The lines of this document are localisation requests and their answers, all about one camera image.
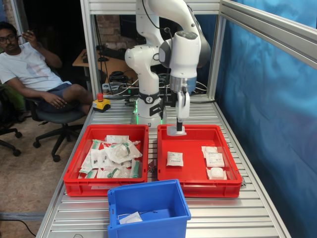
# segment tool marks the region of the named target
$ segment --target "blue backdrop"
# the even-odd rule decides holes
[[[316,0],[237,2],[316,28]],[[317,70],[228,22],[216,98],[292,237],[316,238]]]

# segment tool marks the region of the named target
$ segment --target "man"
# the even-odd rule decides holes
[[[86,115],[93,95],[78,84],[62,82],[48,67],[61,68],[60,58],[44,49],[32,31],[22,33],[28,43],[18,44],[13,25],[0,22],[0,80],[26,98],[41,98],[38,107],[50,113],[77,108]]]

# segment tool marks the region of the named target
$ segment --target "red button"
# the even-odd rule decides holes
[[[97,100],[99,102],[102,102],[104,100],[104,94],[103,93],[97,93]]]

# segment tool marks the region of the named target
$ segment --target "office chair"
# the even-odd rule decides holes
[[[19,132],[16,128],[0,129],[0,135],[5,135],[5,134],[8,134],[8,133],[12,133],[12,132],[15,132],[15,137],[16,138],[21,138],[22,137],[22,133]],[[21,151],[19,151],[13,145],[11,145],[11,144],[3,141],[3,140],[0,140],[0,145],[13,150],[13,155],[14,156],[19,156],[21,154]]]
[[[4,106],[5,105],[3,105],[2,102],[0,101],[0,123],[3,120],[3,115],[6,113],[4,111]],[[9,128],[9,129],[2,128],[2,129],[0,129],[0,135],[5,135],[5,134],[8,134],[8,133],[12,133],[12,132],[15,132],[15,137],[16,138],[21,138],[22,137],[22,133],[18,132],[18,130],[16,128]],[[0,145],[13,150],[13,155],[14,156],[19,156],[21,154],[21,151],[19,151],[13,145],[11,145],[11,144],[3,141],[3,140],[0,140]]]
[[[60,156],[57,155],[56,152],[58,148],[60,147],[60,145],[62,144],[63,140],[66,138],[66,140],[69,142],[71,135],[78,137],[79,133],[77,133],[76,130],[80,130],[83,127],[82,124],[69,126],[68,123],[71,123],[73,121],[76,121],[82,118],[85,114],[76,109],[70,110],[65,113],[47,113],[38,109],[37,104],[41,101],[40,99],[26,98],[26,101],[29,102],[31,116],[33,120],[52,122],[52,123],[57,123],[62,125],[60,129],[53,130],[36,137],[35,142],[33,143],[33,146],[35,148],[39,148],[41,146],[40,140],[48,138],[48,137],[52,137],[55,135],[59,135],[59,138],[57,139],[57,142],[52,150],[52,157],[54,162],[60,161]]]

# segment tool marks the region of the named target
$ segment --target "red crate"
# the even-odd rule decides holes
[[[92,140],[105,140],[107,135],[128,135],[142,153],[141,178],[78,178],[81,165],[92,145]],[[69,196],[107,196],[107,191],[121,185],[146,182],[148,178],[149,127],[147,125],[89,125],[76,149],[64,175],[66,192]]]
[[[185,136],[168,136],[158,126],[158,180],[179,179],[185,197],[238,197],[242,177],[217,125],[185,125]],[[222,153],[227,180],[210,180],[201,146]],[[166,166],[167,152],[183,153],[184,166]]]

